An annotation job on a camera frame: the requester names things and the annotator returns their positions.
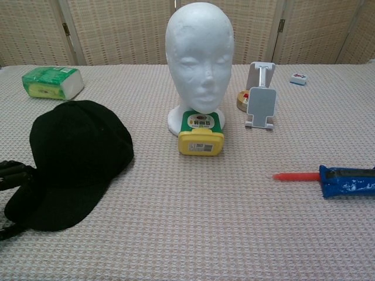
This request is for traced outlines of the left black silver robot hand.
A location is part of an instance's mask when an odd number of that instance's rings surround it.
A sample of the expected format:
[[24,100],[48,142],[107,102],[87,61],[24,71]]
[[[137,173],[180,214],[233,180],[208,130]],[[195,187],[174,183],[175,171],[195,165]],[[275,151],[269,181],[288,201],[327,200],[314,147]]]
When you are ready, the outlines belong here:
[[4,214],[12,225],[0,229],[0,241],[15,237],[26,230],[28,219],[38,204],[35,169],[21,162],[0,162],[0,191],[19,190],[7,202]]

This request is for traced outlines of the black baseball cap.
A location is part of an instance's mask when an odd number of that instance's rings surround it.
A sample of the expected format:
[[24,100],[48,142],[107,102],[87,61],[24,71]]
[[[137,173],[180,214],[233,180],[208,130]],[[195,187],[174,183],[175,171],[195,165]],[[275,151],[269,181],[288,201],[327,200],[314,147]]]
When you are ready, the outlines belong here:
[[134,157],[119,117],[89,100],[64,102],[37,117],[29,143],[39,197],[27,227],[37,231],[85,219]]

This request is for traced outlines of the white foam mannequin head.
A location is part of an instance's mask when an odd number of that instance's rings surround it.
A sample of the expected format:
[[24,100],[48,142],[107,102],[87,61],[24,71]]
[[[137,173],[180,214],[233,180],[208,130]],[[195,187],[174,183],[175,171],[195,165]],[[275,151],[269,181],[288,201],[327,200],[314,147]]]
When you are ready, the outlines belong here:
[[234,32],[230,19],[216,5],[195,2],[179,8],[165,33],[165,53],[179,104],[168,113],[168,129],[178,135],[186,111],[219,110],[231,78]]

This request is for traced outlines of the green tissue pack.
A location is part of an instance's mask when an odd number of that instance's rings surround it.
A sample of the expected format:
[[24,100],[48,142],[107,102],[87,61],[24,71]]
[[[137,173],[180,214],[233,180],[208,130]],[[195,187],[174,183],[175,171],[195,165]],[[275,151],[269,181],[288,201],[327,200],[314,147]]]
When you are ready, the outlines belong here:
[[84,88],[80,70],[65,66],[34,68],[22,76],[22,83],[30,97],[65,101]]

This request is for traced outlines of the woven folding screen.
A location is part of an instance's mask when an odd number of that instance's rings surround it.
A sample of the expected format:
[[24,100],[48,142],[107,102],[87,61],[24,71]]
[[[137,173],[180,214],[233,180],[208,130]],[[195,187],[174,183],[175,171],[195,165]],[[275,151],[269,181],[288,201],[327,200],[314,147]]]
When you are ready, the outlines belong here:
[[168,20],[193,2],[229,17],[236,64],[375,62],[375,0],[0,0],[0,67],[164,64]]

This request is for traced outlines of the beige woven tablecloth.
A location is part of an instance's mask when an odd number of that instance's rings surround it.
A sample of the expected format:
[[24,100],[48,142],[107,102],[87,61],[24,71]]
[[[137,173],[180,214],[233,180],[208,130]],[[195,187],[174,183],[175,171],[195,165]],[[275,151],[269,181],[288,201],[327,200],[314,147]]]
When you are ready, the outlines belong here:
[[277,66],[272,131],[244,126],[248,66],[235,65],[216,157],[178,152],[166,65],[80,71],[79,98],[117,114],[134,162],[76,226],[1,241],[0,281],[375,281],[375,196],[325,199],[317,182],[272,178],[375,167],[375,62]]

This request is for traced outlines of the green box with yellow lid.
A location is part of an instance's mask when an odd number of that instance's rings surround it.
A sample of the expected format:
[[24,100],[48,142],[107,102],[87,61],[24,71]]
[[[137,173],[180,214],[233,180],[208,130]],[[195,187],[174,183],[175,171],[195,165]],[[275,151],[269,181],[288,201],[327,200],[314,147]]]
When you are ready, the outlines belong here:
[[201,114],[186,111],[178,135],[178,149],[183,155],[217,156],[224,145],[224,134],[216,112]]

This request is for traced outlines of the tan tape roll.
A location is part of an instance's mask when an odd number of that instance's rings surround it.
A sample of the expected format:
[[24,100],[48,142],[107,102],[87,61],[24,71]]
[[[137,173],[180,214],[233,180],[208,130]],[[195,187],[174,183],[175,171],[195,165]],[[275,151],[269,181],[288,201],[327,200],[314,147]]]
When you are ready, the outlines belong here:
[[247,111],[249,96],[249,90],[242,90],[237,95],[237,108],[243,112]]

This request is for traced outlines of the white phone stand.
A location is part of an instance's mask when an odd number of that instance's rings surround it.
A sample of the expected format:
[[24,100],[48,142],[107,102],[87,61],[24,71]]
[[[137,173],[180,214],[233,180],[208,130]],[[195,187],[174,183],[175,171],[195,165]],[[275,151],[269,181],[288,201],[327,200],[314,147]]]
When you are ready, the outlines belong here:
[[274,71],[274,63],[255,61],[250,64],[246,85],[249,90],[246,113],[253,118],[245,122],[246,127],[274,129],[274,125],[268,123],[268,118],[275,115],[277,99],[276,90],[270,88]]

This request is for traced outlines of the red pen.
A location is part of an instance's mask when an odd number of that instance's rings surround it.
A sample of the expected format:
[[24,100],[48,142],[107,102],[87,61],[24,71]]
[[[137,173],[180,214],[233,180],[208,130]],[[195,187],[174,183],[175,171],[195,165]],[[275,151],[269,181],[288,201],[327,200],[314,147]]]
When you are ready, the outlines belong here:
[[279,181],[320,181],[319,173],[277,173],[272,176]]

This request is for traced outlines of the white mahjong tile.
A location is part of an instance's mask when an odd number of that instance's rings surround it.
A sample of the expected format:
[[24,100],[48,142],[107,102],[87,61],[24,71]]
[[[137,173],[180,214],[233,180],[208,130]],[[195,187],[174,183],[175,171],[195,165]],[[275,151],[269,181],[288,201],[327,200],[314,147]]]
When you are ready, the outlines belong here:
[[289,80],[292,84],[305,85],[307,83],[308,77],[301,73],[294,73],[291,75]]

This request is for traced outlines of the blue pencil case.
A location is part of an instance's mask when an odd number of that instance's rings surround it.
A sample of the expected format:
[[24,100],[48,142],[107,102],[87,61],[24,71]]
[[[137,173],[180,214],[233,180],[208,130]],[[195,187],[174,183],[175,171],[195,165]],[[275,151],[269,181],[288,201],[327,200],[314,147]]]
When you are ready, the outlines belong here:
[[319,166],[323,198],[375,196],[375,167],[372,169]]

